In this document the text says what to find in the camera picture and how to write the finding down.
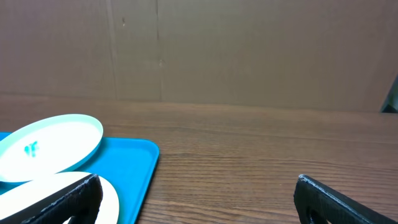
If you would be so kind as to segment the white plate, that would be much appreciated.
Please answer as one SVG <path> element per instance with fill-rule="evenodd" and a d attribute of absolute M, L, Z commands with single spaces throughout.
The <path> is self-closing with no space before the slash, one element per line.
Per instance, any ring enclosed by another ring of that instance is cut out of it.
<path fill-rule="evenodd" d="M 89 175 L 89 172 L 62 172 L 14 186 L 1 193 L 1 219 L 10 217 Z M 99 179 L 103 189 L 103 199 L 95 223 L 117 224 L 121 214 L 118 194 L 108 180 L 102 176 Z"/>

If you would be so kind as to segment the light blue plate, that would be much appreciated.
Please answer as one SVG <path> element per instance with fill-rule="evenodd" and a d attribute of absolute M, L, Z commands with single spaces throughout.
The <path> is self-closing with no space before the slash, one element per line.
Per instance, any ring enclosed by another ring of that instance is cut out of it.
<path fill-rule="evenodd" d="M 97 151 L 101 122 L 85 114 L 63 114 L 28 124 L 1 140 L 1 182 L 19 184 L 75 170 Z"/>

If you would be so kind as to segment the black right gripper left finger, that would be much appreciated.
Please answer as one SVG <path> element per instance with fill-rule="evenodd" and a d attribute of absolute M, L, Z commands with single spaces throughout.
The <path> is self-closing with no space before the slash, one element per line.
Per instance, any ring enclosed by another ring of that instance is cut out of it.
<path fill-rule="evenodd" d="M 58 191 L 39 198 L 1 223 L 94 223 L 103 199 L 100 177 L 88 174 Z"/>

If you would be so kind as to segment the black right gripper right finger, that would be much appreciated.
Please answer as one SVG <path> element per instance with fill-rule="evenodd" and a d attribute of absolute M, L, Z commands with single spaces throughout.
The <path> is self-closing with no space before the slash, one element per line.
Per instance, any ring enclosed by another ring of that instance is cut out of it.
<path fill-rule="evenodd" d="M 304 224 L 397 224 L 304 174 L 298 177 L 294 204 Z"/>

